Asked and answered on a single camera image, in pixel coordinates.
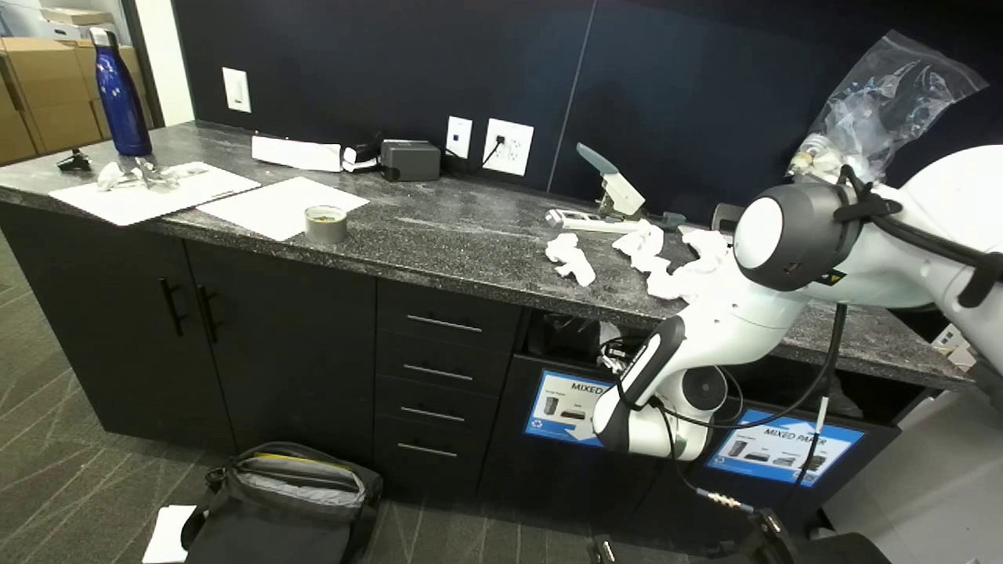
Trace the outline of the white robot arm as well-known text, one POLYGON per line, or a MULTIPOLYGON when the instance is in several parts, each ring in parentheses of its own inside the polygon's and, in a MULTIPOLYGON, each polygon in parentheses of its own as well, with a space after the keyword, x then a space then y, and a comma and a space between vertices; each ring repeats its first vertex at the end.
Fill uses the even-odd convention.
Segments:
POLYGON ((952 151, 899 189, 841 165, 763 190, 739 214, 734 248, 701 267, 698 290, 597 400, 600 443, 698 459, 724 398, 692 377, 763 361, 813 300, 931 304, 1003 370, 1003 147, 952 151))

